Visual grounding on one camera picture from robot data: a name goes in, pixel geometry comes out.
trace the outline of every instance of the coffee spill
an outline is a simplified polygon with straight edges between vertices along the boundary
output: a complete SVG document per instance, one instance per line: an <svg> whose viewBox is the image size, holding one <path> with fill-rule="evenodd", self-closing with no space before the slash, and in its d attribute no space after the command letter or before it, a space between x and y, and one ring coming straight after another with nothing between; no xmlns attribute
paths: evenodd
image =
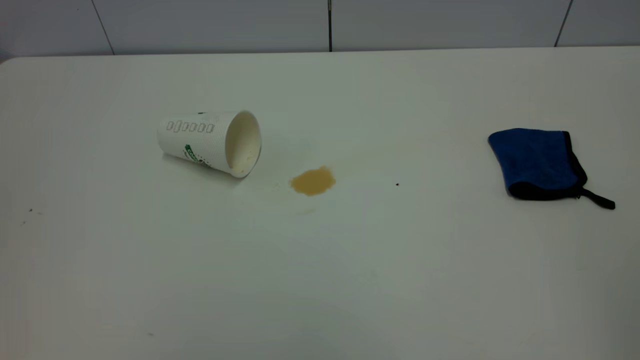
<svg viewBox="0 0 640 360"><path fill-rule="evenodd" d="M335 179L328 167L305 171L289 181L289 185L297 193L313 196L323 193L335 185Z"/></svg>

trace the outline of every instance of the black strap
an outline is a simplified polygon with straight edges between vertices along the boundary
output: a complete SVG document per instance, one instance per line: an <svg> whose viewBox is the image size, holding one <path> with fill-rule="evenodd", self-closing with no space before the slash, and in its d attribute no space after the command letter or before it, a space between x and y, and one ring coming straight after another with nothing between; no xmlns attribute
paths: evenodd
<svg viewBox="0 0 640 360"><path fill-rule="evenodd" d="M588 197L591 201L595 202L602 208L609 210L613 210L616 208L615 202L609 199L605 199L602 196L596 195L587 189L580 189L580 195Z"/></svg>

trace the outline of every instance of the tile grout line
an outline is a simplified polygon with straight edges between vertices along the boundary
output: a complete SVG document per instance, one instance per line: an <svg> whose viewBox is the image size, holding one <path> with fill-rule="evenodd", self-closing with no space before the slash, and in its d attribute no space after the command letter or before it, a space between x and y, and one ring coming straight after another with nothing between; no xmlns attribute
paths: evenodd
<svg viewBox="0 0 640 360"><path fill-rule="evenodd" d="M109 43L109 48L111 49L111 54L115 55L116 53L113 51L113 46L111 46L111 41L109 40L109 35L107 35L107 31L104 29L104 25L102 23L102 19L100 18L100 14L98 13L98 9L95 7L95 3L91 0L91 4L93 5L93 9L95 10L95 14L98 15L98 21L100 22L100 26L102 26L102 32L104 32L104 37L107 38L107 43Z"/></svg>
<svg viewBox="0 0 640 360"><path fill-rule="evenodd" d="M558 47L558 41L560 41L560 36L562 35L562 30L564 29L566 18L569 17L569 12L571 11L571 5L573 5L573 0L569 1L569 6L566 7L566 13L564 13L564 19L562 20L562 25L560 25L560 32L558 33L558 37L556 38L556 43L554 44L554 47Z"/></svg>

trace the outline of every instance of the paper cup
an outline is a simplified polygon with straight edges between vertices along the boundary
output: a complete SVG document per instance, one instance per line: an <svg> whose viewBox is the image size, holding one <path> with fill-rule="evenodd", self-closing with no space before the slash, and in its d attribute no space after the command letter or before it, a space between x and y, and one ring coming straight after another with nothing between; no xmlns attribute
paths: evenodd
<svg viewBox="0 0 640 360"><path fill-rule="evenodd" d="M165 119L157 135L160 148L167 154L235 177L249 174L262 147L258 120L249 111Z"/></svg>

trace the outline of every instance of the printed pattern on cup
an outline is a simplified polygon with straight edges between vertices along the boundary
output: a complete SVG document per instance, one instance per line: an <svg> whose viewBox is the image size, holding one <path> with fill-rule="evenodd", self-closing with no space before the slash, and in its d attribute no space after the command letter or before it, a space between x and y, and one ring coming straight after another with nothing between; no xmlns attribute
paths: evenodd
<svg viewBox="0 0 640 360"><path fill-rule="evenodd" d="M191 148L191 145L189 144L184 146L183 154L184 154L184 158L186 158L187 160L191 160L194 163L201 164L206 167L210 167L210 168L213 167L205 158L195 154L193 152L193 149Z"/></svg>
<svg viewBox="0 0 640 360"><path fill-rule="evenodd" d="M189 131L190 133L194 131L198 131L199 133L202 133L202 132L212 133L214 127L215 125L211 123L206 123L206 122L198 123L198 122L188 122L188 121L183 122L182 120L178 120L176 122L169 121L166 125L167 131L173 130L174 133L179 133L181 131L182 132Z"/></svg>

